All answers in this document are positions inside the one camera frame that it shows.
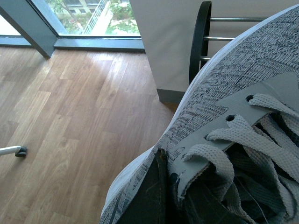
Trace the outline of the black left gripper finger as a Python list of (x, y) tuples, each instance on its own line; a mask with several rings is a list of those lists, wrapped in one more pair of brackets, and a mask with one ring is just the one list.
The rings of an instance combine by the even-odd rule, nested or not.
[(166, 201), (167, 157), (165, 151), (159, 149), (136, 196), (117, 223), (164, 224)]

